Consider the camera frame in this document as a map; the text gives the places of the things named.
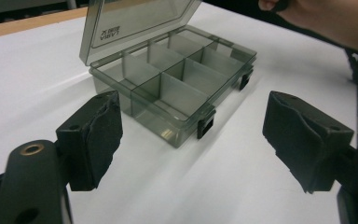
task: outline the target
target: tackle box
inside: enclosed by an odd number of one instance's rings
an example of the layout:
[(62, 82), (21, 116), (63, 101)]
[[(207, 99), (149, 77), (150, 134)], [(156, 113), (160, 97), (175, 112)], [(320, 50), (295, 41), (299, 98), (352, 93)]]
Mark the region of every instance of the tackle box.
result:
[(174, 147), (212, 127), (256, 52), (186, 25), (200, 0), (90, 0), (80, 58), (98, 93)]

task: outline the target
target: smoky gray plastic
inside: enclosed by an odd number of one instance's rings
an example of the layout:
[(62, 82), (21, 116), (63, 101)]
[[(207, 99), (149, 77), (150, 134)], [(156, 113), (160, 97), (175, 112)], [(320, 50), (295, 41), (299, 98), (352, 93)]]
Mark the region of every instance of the smoky gray plastic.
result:
[(238, 86), (255, 51), (182, 27), (91, 64), (97, 92), (117, 90), (120, 107), (174, 147)]

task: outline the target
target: brass threaded hole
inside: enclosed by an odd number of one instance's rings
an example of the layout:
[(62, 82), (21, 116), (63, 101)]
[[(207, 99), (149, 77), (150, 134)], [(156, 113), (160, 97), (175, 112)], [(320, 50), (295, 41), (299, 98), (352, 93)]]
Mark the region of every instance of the brass threaded hole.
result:
[(25, 148), (23, 148), (20, 152), (22, 156), (32, 156), (34, 154), (39, 153), (42, 151), (45, 147), (42, 144), (32, 144)]

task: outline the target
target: screw hole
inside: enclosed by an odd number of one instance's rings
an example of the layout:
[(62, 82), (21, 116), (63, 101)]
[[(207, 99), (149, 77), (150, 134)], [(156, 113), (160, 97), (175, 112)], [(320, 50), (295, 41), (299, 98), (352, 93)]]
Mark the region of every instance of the screw hole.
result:
[(32, 156), (36, 153), (39, 153), (41, 150), (45, 148), (42, 144), (33, 144), (25, 147), (21, 150), (20, 154), (23, 156)]
[(34, 221), (39, 215), (39, 210), (37, 208), (30, 208), (21, 212), (15, 220), (16, 224), (27, 224)]
[(72, 125), (71, 127), (69, 127), (70, 130), (78, 130), (80, 128), (80, 126), (78, 126), (77, 124)]

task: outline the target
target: finger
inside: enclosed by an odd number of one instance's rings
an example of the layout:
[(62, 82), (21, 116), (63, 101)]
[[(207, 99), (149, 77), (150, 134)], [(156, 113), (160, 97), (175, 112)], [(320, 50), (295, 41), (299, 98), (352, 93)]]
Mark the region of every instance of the finger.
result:
[(273, 8), (275, 8), (275, 4), (277, 1), (266, 1), (266, 0), (260, 0), (258, 1), (258, 7), (260, 7), (263, 11), (271, 11)]

